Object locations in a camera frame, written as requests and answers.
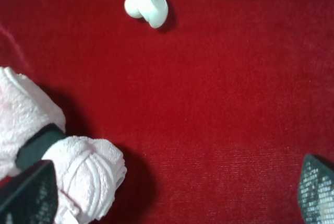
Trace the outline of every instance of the white towel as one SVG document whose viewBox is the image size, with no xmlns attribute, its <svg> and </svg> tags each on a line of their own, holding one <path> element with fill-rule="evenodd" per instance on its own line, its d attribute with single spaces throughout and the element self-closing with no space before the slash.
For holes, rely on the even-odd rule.
<svg viewBox="0 0 334 224">
<path fill-rule="evenodd" d="M 67 137 L 53 144 L 42 159 L 54 162 L 58 189 L 79 209 L 70 210 L 60 202 L 56 224 L 100 220 L 126 173 L 122 152 L 105 139 Z"/>
<path fill-rule="evenodd" d="M 0 180 L 19 171 L 19 149 L 44 126 L 65 131 L 63 111 L 28 77 L 0 67 Z"/>
</svg>

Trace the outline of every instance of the rubber duck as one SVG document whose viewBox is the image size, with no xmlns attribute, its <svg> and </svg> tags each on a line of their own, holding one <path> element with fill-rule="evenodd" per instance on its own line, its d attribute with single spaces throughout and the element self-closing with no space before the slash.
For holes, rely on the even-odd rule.
<svg viewBox="0 0 334 224">
<path fill-rule="evenodd" d="M 161 27 L 167 19 L 166 0 L 125 0 L 124 8 L 133 18 L 144 18 L 152 28 Z"/>
</svg>

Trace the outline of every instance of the rolled towel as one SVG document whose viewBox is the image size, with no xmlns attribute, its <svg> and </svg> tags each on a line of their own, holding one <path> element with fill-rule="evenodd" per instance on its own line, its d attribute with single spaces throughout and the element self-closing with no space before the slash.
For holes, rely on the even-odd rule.
<svg viewBox="0 0 334 224">
<path fill-rule="evenodd" d="M 28 77 L 0 67 L 0 180 L 19 171 L 19 149 L 50 123 L 65 131 L 63 111 Z"/>
<path fill-rule="evenodd" d="M 105 139 L 67 137 L 53 144 L 42 159 L 54 162 L 59 191 L 79 209 L 72 211 L 60 202 L 56 224 L 100 220 L 126 174 L 122 152 Z"/>
</svg>

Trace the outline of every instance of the red velvet surface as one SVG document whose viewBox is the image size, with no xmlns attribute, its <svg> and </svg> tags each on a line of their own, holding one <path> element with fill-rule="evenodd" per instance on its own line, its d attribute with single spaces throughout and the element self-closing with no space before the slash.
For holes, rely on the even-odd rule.
<svg viewBox="0 0 334 224">
<path fill-rule="evenodd" d="M 333 0 L 169 0 L 161 30 L 124 0 L 0 0 L 0 65 L 128 174 L 100 223 L 303 223 L 307 152 L 334 160 Z"/>
</svg>

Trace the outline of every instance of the pink towel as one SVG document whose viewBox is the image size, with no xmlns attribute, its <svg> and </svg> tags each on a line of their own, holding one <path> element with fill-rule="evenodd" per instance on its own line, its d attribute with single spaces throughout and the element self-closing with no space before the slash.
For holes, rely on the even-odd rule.
<svg viewBox="0 0 334 224">
<path fill-rule="evenodd" d="M 18 173 L 17 152 L 50 123 L 65 131 L 63 111 L 29 78 L 0 67 L 0 180 Z"/>
<path fill-rule="evenodd" d="M 100 220 L 126 173 L 122 152 L 105 139 L 68 137 L 52 145 L 42 159 L 54 162 L 57 186 L 63 194 L 56 224 Z"/>
</svg>

